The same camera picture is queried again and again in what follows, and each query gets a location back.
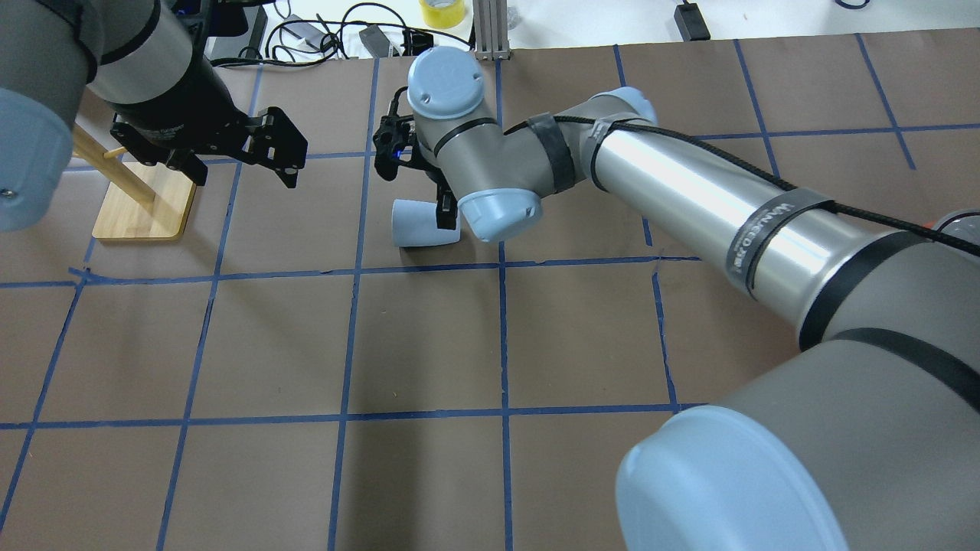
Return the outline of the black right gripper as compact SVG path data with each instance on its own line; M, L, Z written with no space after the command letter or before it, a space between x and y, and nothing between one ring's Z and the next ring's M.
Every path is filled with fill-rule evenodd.
M419 137L414 132L414 116L400 115L398 112L401 97L406 91L406 85L396 90L388 111L382 115L372 136L375 149L374 170L385 181L394 181L402 167L426 172L427 177L436 184L437 229L457 230L459 210L454 192L451 191L443 171L423 157Z

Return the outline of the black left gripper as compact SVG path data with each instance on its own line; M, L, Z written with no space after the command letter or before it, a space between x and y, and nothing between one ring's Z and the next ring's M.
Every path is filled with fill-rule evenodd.
M144 166L163 164L203 186L207 167L200 155L223 155L271 170L289 189L297 188L308 140L284 109L256 116L238 109L213 69L189 69L170 90L137 103L111 101L116 113L109 130Z

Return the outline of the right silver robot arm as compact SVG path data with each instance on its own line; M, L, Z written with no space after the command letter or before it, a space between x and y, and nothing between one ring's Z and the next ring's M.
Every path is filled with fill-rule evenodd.
M502 129L475 57L420 54L375 168L503 242L586 182L794 325L799 352L677 412L617 468L629 550L976 550L978 244L850 207L663 129L633 87Z

